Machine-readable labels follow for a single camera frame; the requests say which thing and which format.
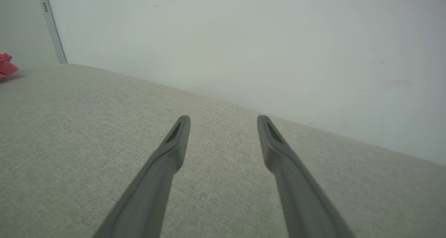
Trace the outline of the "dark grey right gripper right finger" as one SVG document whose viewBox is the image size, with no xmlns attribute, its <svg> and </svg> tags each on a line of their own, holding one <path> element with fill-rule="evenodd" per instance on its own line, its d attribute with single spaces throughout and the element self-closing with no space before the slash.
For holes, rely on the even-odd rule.
<svg viewBox="0 0 446 238">
<path fill-rule="evenodd" d="M 290 238 L 355 235 L 271 119 L 257 118 L 266 168 L 275 176 Z"/>
</svg>

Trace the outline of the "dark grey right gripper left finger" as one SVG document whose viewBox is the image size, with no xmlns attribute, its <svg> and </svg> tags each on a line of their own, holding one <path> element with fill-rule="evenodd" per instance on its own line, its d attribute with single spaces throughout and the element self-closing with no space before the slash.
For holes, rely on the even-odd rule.
<svg viewBox="0 0 446 238">
<path fill-rule="evenodd" d="M 191 119 L 177 119 L 95 232 L 95 238 L 159 238 L 174 174 L 180 170 Z"/>
</svg>

